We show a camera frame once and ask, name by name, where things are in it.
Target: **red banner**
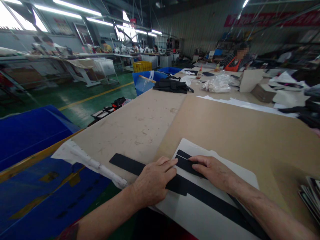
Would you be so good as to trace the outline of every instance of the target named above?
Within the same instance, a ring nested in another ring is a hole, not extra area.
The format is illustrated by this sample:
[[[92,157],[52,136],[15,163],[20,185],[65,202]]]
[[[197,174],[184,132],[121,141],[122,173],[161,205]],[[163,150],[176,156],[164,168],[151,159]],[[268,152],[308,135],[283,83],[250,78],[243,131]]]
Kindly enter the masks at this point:
[[[280,19],[284,19],[287,17],[292,16],[293,14],[296,14],[297,12],[284,12],[281,14]],[[260,13],[259,16],[254,20],[254,22],[261,21],[259,24],[257,24],[258,27],[267,27],[270,26],[272,23],[279,21],[279,14],[276,16],[276,13]],[[226,22],[224,24],[225,27],[231,27],[233,23],[235,22],[235,27],[240,27],[242,25],[248,25],[252,22],[255,14],[249,13],[249,14],[242,14],[240,19],[237,20],[237,14],[228,15]],[[303,14],[299,17],[296,17],[294,19],[291,19],[289,21],[286,21],[282,24],[279,24],[278,26],[320,26],[320,12],[318,11],[312,11],[306,14]]]
[[[136,27],[136,24],[137,24],[137,19],[136,19],[136,18],[130,18],[130,22],[132,23],[131,26],[132,26],[133,28],[135,28],[135,27]]]

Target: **orange apron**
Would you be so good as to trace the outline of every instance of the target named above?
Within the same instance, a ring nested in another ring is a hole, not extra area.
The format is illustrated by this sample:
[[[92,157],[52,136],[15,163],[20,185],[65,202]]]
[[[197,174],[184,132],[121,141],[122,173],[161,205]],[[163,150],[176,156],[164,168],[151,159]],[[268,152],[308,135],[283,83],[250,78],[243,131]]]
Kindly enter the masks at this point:
[[[232,61],[224,68],[224,70],[229,71],[229,72],[237,72],[237,71],[238,71],[239,64],[240,64],[241,60],[239,60],[239,61],[238,61],[238,64],[235,65],[234,67],[229,67],[229,65],[234,61],[235,58],[236,58],[236,57],[234,57],[234,58],[232,59]]]

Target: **yellow crate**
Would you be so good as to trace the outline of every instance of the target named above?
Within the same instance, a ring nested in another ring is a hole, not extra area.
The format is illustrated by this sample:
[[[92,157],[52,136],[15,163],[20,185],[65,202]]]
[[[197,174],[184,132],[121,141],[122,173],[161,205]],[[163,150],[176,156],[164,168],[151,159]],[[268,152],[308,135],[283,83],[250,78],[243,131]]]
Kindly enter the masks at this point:
[[[134,72],[146,72],[152,70],[152,62],[140,61],[133,63]]]

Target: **yellow floor line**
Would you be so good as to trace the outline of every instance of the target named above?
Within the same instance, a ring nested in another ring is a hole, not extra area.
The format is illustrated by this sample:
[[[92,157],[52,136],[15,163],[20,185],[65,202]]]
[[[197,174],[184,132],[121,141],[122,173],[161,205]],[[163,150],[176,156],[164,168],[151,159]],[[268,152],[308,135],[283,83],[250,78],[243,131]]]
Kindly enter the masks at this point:
[[[103,93],[99,93],[99,94],[97,94],[97,95],[94,95],[94,96],[85,98],[85,99],[80,100],[80,101],[78,101],[78,102],[74,102],[74,103],[68,104],[67,106],[58,108],[58,110],[59,110],[59,111],[62,111],[62,110],[67,109],[67,108],[69,108],[69,107],[73,107],[73,106],[75,106],[75,105],[77,105],[77,104],[80,104],[80,103],[89,101],[89,100],[94,99],[94,98],[96,98],[96,97],[100,97],[100,96],[102,96],[102,95],[104,95],[104,94],[107,94],[107,93],[109,93],[109,92],[113,92],[113,91],[115,91],[115,90],[118,90],[118,89],[120,89],[120,88],[129,86],[129,85],[131,85],[131,84],[134,84],[134,82],[130,82],[130,83],[124,84],[124,85],[122,85],[122,86],[119,86],[119,87],[110,89],[110,90],[108,90],[108,91],[105,91],[105,92],[103,92]]]

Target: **ceiling light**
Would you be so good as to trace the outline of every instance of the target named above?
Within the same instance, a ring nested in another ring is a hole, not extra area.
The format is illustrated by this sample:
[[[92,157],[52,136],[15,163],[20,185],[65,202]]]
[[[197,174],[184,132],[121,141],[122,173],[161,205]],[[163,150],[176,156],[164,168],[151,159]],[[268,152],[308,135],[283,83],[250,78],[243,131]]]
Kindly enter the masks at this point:
[[[105,25],[108,25],[108,26],[113,26],[112,23],[108,23],[108,22],[104,22],[104,21],[99,21],[99,20],[96,20],[96,19],[93,19],[93,18],[87,18],[88,21],[91,21],[91,22],[96,22],[96,23],[101,23],[101,24],[105,24]]]
[[[144,31],[141,31],[141,30],[137,30],[137,29],[136,29],[136,32],[138,32],[138,33],[143,33],[143,34],[146,34],[146,35],[147,35],[147,32],[144,32]]]
[[[153,30],[153,29],[151,31],[154,32],[154,33],[162,35],[162,32],[159,32],[159,31],[156,31],[156,30]]]
[[[153,37],[157,37],[157,35],[153,34],[153,33],[148,33],[149,36],[153,36]]]
[[[77,10],[82,11],[82,12],[87,12],[87,13],[91,13],[91,14],[94,14],[94,15],[97,15],[97,16],[102,16],[101,13],[99,13],[99,12],[96,12],[96,11],[93,11],[93,10],[90,10],[90,9],[87,9],[87,8],[83,8],[83,7],[80,7],[78,5],[74,5],[74,4],[71,4],[71,3],[63,2],[63,1],[60,1],[60,0],[53,0],[53,1],[55,3],[57,3],[57,4],[61,4],[63,6],[71,7],[71,8],[77,9]]]
[[[3,0],[4,2],[11,2],[11,3],[15,3],[15,4],[20,4],[22,5],[22,2],[17,1],[17,0]]]
[[[125,26],[121,26],[121,25],[116,25],[118,28],[121,28],[121,29],[125,29],[125,28],[128,28],[130,30],[132,30],[132,28],[129,28],[129,27],[125,27]]]
[[[66,16],[69,16],[69,17],[75,17],[75,18],[80,18],[81,19],[81,16],[77,15],[77,14],[68,13],[68,12],[60,11],[60,10],[57,10],[57,9],[54,9],[54,8],[48,8],[48,7],[45,7],[45,6],[40,6],[40,5],[34,5],[34,6],[36,8],[38,8],[38,9],[41,9],[41,10],[44,10],[44,11],[58,13],[58,14],[61,14],[61,15],[66,15]]]
[[[245,0],[242,8],[244,8],[247,5],[248,2],[249,2],[249,0]]]

